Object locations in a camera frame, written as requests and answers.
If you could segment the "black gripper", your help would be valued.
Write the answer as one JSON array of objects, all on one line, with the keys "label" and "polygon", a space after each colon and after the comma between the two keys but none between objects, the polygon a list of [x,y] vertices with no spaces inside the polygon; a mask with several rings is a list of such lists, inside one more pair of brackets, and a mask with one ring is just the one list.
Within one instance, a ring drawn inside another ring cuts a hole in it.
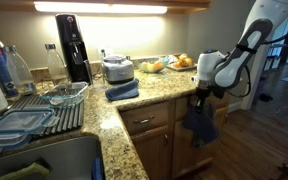
[{"label": "black gripper", "polygon": [[202,108],[204,106],[206,98],[210,95],[211,90],[209,88],[207,89],[196,89],[196,96],[197,96],[197,103],[196,106],[198,108]]}]

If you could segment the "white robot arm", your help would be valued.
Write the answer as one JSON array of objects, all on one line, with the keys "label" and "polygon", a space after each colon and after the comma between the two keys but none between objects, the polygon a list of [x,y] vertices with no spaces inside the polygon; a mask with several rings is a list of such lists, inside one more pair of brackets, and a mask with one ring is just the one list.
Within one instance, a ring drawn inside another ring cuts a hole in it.
[{"label": "white robot arm", "polygon": [[195,76],[197,109],[203,108],[210,93],[222,98],[227,89],[238,84],[242,69],[287,16],[288,0],[256,0],[241,37],[229,54],[207,50],[199,55]]}]

